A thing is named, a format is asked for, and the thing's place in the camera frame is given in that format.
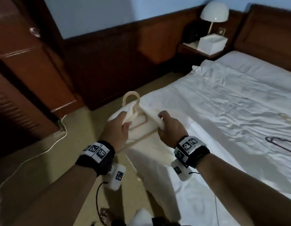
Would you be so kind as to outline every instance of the person's left arm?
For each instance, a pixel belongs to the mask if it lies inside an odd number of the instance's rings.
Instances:
[[[126,112],[121,112],[108,121],[99,138],[109,143],[115,151],[121,149],[128,139],[130,123],[122,125],[125,115]],[[12,226],[73,225],[97,176],[93,168],[72,166],[44,190]]]

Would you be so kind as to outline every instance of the nightstand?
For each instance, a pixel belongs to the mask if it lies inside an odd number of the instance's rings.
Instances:
[[[192,70],[193,65],[200,66],[205,59],[214,61],[229,52],[229,49],[225,47],[225,49],[220,52],[207,55],[196,49],[197,42],[179,44],[175,57],[176,64],[174,71],[188,74]]]

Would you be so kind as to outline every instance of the black speaker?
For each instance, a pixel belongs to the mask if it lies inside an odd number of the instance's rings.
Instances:
[[[192,43],[204,37],[208,33],[210,22],[197,20],[184,28],[182,43]]]

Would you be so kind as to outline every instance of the wall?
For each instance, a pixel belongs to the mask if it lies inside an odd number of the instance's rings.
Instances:
[[[291,10],[291,0],[218,0],[226,3],[230,9],[238,11],[248,11],[248,3],[256,3],[262,5],[273,6],[277,8]]]
[[[64,39],[198,6],[204,0],[45,0]]]

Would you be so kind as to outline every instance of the tissue box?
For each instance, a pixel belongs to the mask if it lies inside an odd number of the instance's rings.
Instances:
[[[214,53],[222,51],[226,45],[227,40],[227,38],[221,35],[207,35],[200,38],[197,50],[205,54],[212,55]]]

